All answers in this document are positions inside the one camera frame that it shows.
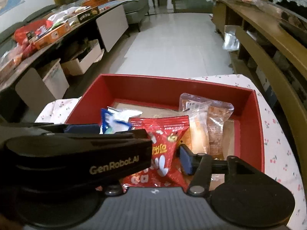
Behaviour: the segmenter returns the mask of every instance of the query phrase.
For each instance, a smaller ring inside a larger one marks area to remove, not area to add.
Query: red box
[[[182,93],[232,103],[234,154],[264,172],[264,142],[256,92],[188,79],[101,74],[83,95],[66,123],[101,123],[100,109],[115,102],[178,110]]]

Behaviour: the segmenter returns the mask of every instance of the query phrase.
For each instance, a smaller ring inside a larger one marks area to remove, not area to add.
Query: orange cardboard box
[[[49,44],[55,42],[57,39],[65,35],[70,30],[71,28],[70,28],[69,23],[65,23],[53,29],[52,31],[50,31],[49,33],[47,33],[46,35],[44,35],[43,37],[35,41],[35,46],[38,50],[40,50],[41,48],[48,46]]]

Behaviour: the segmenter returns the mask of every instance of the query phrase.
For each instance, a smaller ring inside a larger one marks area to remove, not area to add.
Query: tablecloth
[[[234,85],[256,91],[265,146],[265,174],[288,188],[294,196],[295,209],[287,226],[292,230],[306,230],[306,201],[297,162],[274,113],[253,82],[241,74],[189,79]],[[36,122],[64,123],[79,99],[56,100],[49,103],[38,116]]]

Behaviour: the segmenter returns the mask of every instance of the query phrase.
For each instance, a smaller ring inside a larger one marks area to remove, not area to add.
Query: orange basket
[[[82,3],[82,6],[96,7],[109,2],[109,0],[88,0]]]

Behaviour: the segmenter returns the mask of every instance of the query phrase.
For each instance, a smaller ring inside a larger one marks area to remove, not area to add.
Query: tile floor
[[[208,14],[176,13],[146,16],[116,66],[101,73],[141,74],[167,77],[199,77],[231,74],[229,54],[215,33]]]

